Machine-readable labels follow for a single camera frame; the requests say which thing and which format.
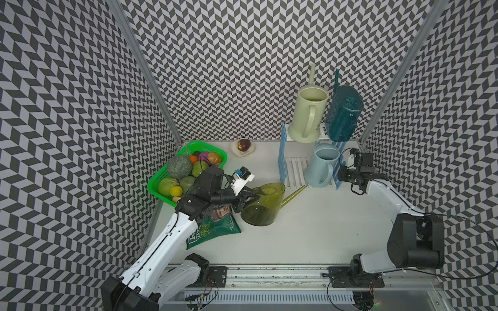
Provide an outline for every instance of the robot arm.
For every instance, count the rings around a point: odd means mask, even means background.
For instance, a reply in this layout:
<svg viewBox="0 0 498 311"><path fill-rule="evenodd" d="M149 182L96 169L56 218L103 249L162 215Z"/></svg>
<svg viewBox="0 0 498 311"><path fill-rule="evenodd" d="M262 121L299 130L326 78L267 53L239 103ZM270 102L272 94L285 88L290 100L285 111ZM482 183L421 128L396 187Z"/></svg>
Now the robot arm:
<svg viewBox="0 0 498 311"><path fill-rule="evenodd" d="M224 189L223 177L228 179L229 186ZM230 205L234 212L240 212L256 200L257 196L246 187L253 178L245 167L237 170L234 177L214 166L203 171L178 201L175 214L144 254L119 279L109 277L102 284L104 310L158 310L187 285L203 283L209 261L196 254L188 256L180 267L163 272L181 244L214 209Z"/></svg>
<svg viewBox="0 0 498 311"><path fill-rule="evenodd" d="M375 172L372 153L352 149L354 168L341 167L339 180L350 182L351 190L368 194L389 215L393 223L386 248L355 255L353 274L375 274L414 267L439 269L444 264L444 225L441 218L427 215L409 203L387 178ZM361 193L353 190L358 186Z"/></svg>

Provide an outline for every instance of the light blue pitcher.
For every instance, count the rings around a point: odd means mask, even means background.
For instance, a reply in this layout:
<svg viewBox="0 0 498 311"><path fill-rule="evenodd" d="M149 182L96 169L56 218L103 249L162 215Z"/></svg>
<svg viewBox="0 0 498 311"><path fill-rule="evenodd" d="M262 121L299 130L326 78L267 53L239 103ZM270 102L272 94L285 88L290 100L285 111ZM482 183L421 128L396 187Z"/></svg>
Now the light blue pitcher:
<svg viewBox="0 0 498 311"><path fill-rule="evenodd" d="M330 184L334 173L334 163L340 152L331 144L317 144L313 149L310 165L304 170L304 180L314 187L325 187Z"/></svg>

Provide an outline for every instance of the chip bag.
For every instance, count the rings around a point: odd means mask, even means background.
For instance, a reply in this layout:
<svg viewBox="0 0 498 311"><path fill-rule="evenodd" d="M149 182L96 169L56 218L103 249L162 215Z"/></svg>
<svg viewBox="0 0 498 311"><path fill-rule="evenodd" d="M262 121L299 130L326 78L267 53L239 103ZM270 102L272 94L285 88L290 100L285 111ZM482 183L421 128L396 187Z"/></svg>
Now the chip bag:
<svg viewBox="0 0 498 311"><path fill-rule="evenodd" d="M214 210L187 239L187 249L221 235L241 233L230 207Z"/></svg>

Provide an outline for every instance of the purple vegetable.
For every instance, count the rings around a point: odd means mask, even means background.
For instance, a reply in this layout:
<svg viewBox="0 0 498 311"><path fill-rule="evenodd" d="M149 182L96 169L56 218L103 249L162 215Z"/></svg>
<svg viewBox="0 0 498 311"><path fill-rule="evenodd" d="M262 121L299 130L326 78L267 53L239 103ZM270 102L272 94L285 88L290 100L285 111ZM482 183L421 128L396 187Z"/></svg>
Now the purple vegetable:
<svg viewBox="0 0 498 311"><path fill-rule="evenodd" d="M199 161L205 161L206 163L210 163L208 162L208 154L209 152L203 152L197 158L199 159Z"/></svg>

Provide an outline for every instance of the cantaloupe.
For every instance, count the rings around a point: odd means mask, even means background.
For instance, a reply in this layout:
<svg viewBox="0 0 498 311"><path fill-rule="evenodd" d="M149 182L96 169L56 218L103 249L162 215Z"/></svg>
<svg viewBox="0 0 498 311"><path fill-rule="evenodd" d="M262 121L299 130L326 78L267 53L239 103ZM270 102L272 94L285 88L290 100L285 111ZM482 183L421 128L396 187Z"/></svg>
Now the cantaloupe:
<svg viewBox="0 0 498 311"><path fill-rule="evenodd" d="M175 155L168 161L166 171L169 176L182 179L192 172L192 161L187 156Z"/></svg>

